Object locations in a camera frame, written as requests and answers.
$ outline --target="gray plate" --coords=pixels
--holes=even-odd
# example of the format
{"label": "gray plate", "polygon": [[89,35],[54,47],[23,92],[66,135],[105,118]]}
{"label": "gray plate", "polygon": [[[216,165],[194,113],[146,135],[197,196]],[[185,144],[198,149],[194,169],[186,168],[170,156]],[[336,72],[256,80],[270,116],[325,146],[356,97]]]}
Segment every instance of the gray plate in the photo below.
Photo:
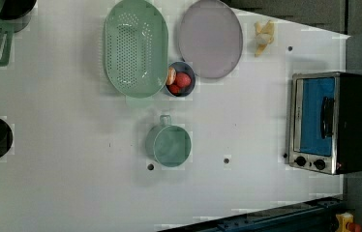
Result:
{"label": "gray plate", "polygon": [[193,4],[181,22],[179,46],[200,77],[228,75],[241,58],[243,39],[235,13],[218,0]]}

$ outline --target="green mug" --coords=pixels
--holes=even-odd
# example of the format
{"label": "green mug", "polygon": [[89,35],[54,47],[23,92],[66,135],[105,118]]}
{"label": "green mug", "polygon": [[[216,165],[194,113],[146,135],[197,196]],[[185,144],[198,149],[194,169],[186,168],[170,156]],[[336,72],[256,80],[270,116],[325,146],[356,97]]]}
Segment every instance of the green mug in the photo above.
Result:
{"label": "green mug", "polygon": [[171,124],[169,115],[162,115],[160,122],[147,135],[147,154],[164,166],[179,166],[190,155],[191,138],[186,130]]}

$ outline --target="white table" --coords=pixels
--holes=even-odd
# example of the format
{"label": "white table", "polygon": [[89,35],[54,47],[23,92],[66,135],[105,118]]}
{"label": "white table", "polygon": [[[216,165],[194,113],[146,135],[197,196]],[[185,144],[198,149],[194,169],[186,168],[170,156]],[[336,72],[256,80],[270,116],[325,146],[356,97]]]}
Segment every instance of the white table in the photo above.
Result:
{"label": "white table", "polygon": [[[169,63],[181,58],[176,28],[193,2],[154,1]],[[345,36],[277,20],[275,42],[255,58],[254,23],[269,17],[234,10],[244,50],[230,76],[134,109],[103,71],[114,5],[40,1],[16,35],[0,68],[0,116],[15,128],[14,155],[0,160],[0,231],[154,231],[342,192],[341,176],[288,167],[282,154],[292,74],[344,70]],[[148,171],[143,140],[164,113],[190,132],[193,153],[179,168]]]}

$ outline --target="blue bowl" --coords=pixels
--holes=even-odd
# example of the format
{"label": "blue bowl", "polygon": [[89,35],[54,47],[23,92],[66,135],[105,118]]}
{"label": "blue bowl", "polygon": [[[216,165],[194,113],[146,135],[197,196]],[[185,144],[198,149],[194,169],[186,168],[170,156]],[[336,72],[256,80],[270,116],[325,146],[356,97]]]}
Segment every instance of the blue bowl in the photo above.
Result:
{"label": "blue bowl", "polygon": [[180,94],[173,95],[168,90],[168,85],[166,85],[166,91],[170,96],[173,96],[175,98],[185,98],[189,96],[196,87],[196,74],[194,73],[193,69],[185,62],[175,62],[170,67],[173,67],[177,73],[185,73],[187,74],[191,79],[191,84],[185,88],[182,88],[180,91]]}

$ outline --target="small figurine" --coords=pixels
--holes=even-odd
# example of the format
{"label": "small figurine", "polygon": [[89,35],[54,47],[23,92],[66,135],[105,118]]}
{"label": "small figurine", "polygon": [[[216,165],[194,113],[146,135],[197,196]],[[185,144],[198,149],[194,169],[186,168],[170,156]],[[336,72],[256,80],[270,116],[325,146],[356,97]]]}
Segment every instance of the small figurine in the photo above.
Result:
{"label": "small figurine", "polygon": [[260,26],[259,22],[256,23],[256,57],[262,54],[265,48],[274,42],[274,33],[275,33],[275,24],[273,21],[269,20],[263,28]]}

